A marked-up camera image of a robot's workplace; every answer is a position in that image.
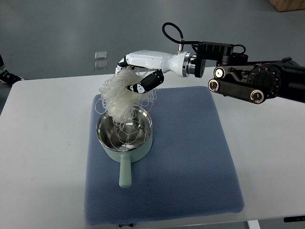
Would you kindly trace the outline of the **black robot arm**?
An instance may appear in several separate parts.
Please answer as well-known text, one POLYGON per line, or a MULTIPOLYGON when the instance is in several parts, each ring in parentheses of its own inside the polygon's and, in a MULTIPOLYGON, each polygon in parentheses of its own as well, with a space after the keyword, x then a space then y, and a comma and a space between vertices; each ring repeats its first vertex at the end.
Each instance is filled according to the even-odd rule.
POLYGON ((290 57, 278 61, 248 61, 248 55, 234 52, 236 45, 215 42, 186 41, 180 28, 171 22, 162 26, 169 40, 179 44, 179 50, 187 44, 194 56, 187 58, 183 70, 201 78, 207 60, 215 61, 213 78, 208 82, 211 92, 261 104, 267 99, 305 101, 305 68, 290 57))

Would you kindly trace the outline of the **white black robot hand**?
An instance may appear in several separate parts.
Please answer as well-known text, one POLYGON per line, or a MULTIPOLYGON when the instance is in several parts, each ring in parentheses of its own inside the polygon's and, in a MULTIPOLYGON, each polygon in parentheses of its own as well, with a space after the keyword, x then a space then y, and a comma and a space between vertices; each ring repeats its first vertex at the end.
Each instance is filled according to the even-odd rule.
POLYGON ((125 55, 117 64, 115 72, 119 73, 126 68, 133 67, 155 70, 140 82, 126 86, 132 92, 144 94, 164 82, 164 73, 173 72, 179 77, 188 77, 190 74, 194 74, 195 59, 189 52, 169 54, 142 50, 125 55))

